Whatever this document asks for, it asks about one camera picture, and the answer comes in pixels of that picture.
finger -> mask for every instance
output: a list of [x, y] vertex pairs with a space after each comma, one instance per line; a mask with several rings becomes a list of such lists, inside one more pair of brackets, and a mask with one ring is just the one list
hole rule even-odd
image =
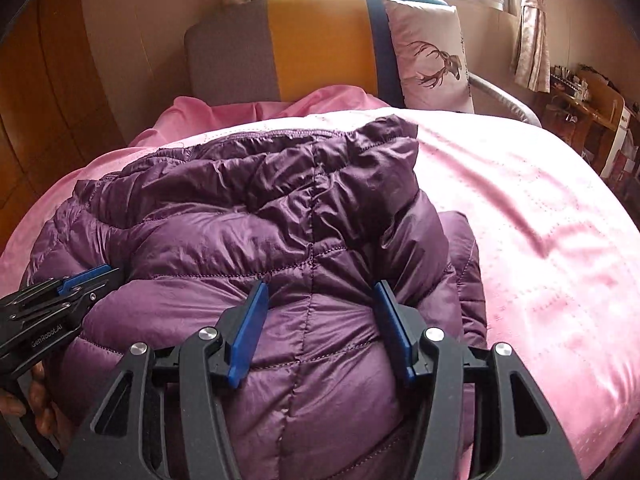
[[23, 416], [26, 412], [27, 410], [20, 400], [0, 390], [0, 413], [3, 415]]
[[39, 383], [44, 382], [44, 365], [42, 364], [42, 361], [33, 365], [31, 368], [31, 375], [34, 381], [38, 381]]
[[42, 436], [51, 436], [56, 431], [56, 414], [52, 408], [45, 408], [36, 416], [36, 428]]
[[37, 381], [29, 386], [29, 405], [33, 413], [40, 413], [49, 405], [50, 397], [44, 384]]

headboard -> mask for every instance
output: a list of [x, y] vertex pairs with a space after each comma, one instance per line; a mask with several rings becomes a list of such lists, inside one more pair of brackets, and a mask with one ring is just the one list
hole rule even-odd
[[258, 0], [194, 25], [184, 43], [193, 95], [210, 106], [348, 84], [404, 108], [382, 0]]

human hand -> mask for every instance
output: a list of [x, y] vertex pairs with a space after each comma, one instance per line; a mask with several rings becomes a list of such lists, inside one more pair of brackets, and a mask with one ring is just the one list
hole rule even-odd
[[[43, 436], [54, 436], [60, 444], [62, 453], [66, 453], [76, 428], [52, 402], [45, 386], [45, 371], [42, 363], [31, 369], [33, 381], [29, 388], [29, 406], [36, 419], [36, 428]], [[26, 407], [15, 396], [0, 390], [0, 413], [3, 415], [23, 416]]]

purple down jacket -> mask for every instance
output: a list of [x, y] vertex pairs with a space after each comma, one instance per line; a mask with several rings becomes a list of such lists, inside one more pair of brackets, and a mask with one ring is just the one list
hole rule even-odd
[[347, 133], [235, 134], [78, 182], [25, 281], [108, 263], [126, 284], [46, 363], [54, 400], [79, 423], [132, 343], [180, 344], [262, 278], [270, 311], [246, 381], [225, 399], [242, 477], [396, 478], [418, 399], [394, 381], [372, 284], [388, 280], [430, 325], [486, 343], [474, 236], [418, 188], [416, 136], [395, 116]]

blue gripper pad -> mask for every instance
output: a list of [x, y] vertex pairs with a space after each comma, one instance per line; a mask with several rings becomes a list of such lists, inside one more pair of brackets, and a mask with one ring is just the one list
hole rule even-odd
[[107, 264], [104, 264], [100, 267], [94, 267], [93, 269], [89, 269], [85, 272], [81, 272], [80, 274], [76, 274], [58, 287], [58, 295], [62, 296], [63, 294], [68, 293], [75, 286], [82, 285], [84, 282], [88, 282], [89, 280], [110, 272], [110, 270], [111, 267]]
[[240, 381], [246, 377], [251, 360], [254, 358], [255, 348], [258, 346], [258, 339], [260, 339], [269, 309], [269, 289], [266, 283], [260, 283], [257, 291], [252, 298], [248, 298], [248, 301], [251, 301], [251, 305], [230, 350], [228, 384], [231, 388], [237, 388]]
[[415, 381], [413, 349], [396, 312], [396, 298], [386, 282], [373, 288], [373, 315], [396, 378], [409, 386]]

